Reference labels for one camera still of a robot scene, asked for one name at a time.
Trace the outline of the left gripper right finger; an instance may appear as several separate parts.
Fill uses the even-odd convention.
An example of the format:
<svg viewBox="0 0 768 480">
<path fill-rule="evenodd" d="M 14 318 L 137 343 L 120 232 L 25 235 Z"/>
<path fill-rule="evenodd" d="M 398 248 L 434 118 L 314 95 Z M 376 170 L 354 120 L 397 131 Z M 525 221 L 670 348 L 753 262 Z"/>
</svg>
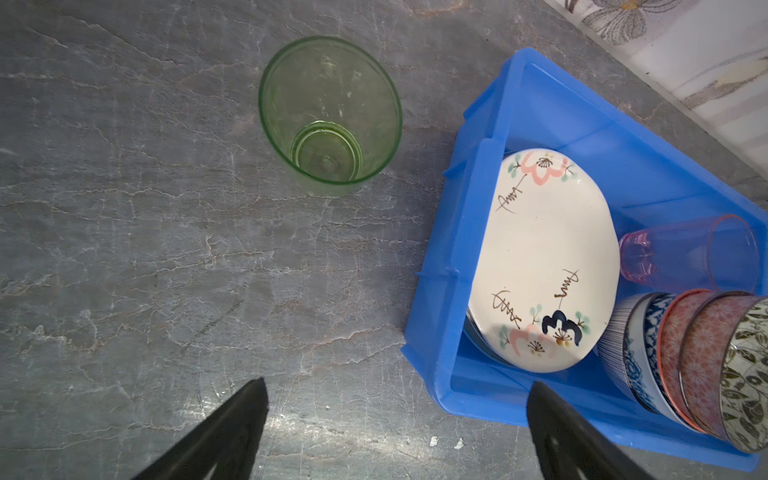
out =
<svg viewBox="0 0 768 480">
<path fill-rule="evenodd" d="M 545 479 L 651 477 L 543 382 L 533 384 L 526 415 Z"/>
</svg>

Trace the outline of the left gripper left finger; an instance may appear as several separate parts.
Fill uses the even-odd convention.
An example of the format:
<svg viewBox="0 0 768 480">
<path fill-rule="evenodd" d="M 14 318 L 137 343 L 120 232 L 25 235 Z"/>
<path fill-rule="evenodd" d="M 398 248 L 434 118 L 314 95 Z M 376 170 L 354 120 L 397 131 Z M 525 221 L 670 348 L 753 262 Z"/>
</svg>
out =
<svg viewBox="0 0 768 480">
<path fill-rule="evenodd" d="M 136 477 L 248 479 L 268 412 L 265 380 L 251 380 Z"/>
</svg>

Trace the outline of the purple striped top bowl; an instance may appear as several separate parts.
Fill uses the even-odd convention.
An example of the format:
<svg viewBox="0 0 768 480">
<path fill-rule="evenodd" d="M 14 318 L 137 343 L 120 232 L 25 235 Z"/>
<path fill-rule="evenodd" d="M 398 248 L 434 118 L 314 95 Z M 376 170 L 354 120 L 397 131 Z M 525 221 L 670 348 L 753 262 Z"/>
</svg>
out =
<svg viewBox="0 0 768 480">
<path fill-rule="evenodd" d="M 628 398 L 636 400 L 624 363 L 624 340 L 626 327 L 638 305 L 650 293 L 640 293 L 627 297 L 616 303 L 609 323 L 600 337 L 596 353 L 611 382 Z"/>
</svg>

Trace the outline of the red patterned bottom bowl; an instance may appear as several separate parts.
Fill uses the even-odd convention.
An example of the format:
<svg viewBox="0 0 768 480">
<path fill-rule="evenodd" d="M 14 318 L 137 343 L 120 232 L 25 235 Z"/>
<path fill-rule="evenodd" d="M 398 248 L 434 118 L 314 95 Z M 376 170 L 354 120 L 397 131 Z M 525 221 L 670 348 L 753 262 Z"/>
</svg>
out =
<svg viewBox="0 0 768 480">
<path fill-rule="evenodd" d="M 677 295 L 664 312 L 657 338 L 657 364 L 668 403 L 682 422 L 700 433 L 704 433 L 704 430 L 692 418 L 683 398 L 680 357 L 688 326 L 696 312 L 713 295 L 713 291 L 705 289 L 689 290 Z"/>
</svg>

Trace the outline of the cream plum blossom plate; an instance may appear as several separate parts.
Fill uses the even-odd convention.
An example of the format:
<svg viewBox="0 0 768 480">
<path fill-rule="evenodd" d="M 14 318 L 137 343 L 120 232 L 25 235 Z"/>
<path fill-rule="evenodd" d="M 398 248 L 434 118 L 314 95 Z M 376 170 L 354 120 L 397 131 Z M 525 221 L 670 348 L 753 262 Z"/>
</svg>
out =
<svg viewBox="0 0 768 480">
<path fill-rule="evenodd" d="M 583 360 L 609 323 L 619 269 L 609 207 L 583 169 L 542 148 L 502 161 L 468 303 L 495 355 L 533 373 Z"/>
</svg>

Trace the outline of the black white floral bowl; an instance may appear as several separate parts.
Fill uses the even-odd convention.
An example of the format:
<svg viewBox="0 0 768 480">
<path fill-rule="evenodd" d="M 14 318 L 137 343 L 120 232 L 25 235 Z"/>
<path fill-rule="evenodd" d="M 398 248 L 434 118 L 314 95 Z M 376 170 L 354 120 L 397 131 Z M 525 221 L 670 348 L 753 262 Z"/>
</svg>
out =
<svg viewBox="0 0 768 480">
<path fill-rule="evenodd" d="M 755 303 L 727 345 L 720 384 L 725 435 L 745 453 L 767 447 L 767 299 Z"/>
<path fill-rule="evenodd" d="M 720 406 L 726 350 L 739 322 L 759 300 L 739 291 L 709 295 L 681 344 L 679 381 L 685 405 L 696 425 L 720 440 L 727 438 Z"/>
</svg>

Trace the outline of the pink glass cup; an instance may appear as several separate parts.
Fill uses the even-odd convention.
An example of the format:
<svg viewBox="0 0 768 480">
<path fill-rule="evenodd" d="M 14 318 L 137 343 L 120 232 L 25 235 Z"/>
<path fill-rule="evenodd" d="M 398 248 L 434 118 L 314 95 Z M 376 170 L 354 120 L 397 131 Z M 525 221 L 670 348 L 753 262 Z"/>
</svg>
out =
<svg viewBox="0 0 768 480">
<path fill-rule="evenodd" d="M 619 247 L 622 277 L 657 291 L 754 293 L 761 275 L 753 229 L 733 214 L 634 231 Z"/>
</svg>

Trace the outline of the green glass cup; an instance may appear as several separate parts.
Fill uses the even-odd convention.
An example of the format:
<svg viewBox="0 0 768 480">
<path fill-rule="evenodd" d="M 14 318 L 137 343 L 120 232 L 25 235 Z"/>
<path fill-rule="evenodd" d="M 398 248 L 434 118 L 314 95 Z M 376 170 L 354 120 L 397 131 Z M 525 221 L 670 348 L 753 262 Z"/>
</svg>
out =
<svg viewBox="0 0 768 480">
<path fill-rule="evenodd" d="M 395 157 L 403 131 L 396 86 L 368 52 L 337 37 L 281 48 L 264 69 L 258 112 L 270 145 L 308 191 L 358 190 Z"/>
</svg>

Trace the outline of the blue patterned bowl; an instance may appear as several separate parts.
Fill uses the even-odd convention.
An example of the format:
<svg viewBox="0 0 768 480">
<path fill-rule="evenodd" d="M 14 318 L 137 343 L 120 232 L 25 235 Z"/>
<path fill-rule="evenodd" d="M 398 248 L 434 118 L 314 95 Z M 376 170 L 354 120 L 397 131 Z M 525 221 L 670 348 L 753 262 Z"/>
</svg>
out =
<svg viewBox="0 0 768 480">
<path fill-rule="evenodd" d="M 640 405 L 684 425 L 660 386 L 657 365 L 658 330 L 666 309 L 675 297 L 675 294 L 657 292 L 635 296 L 638 302 L 625 327 L 623 356 L 631 392 Z"/>
</svg>

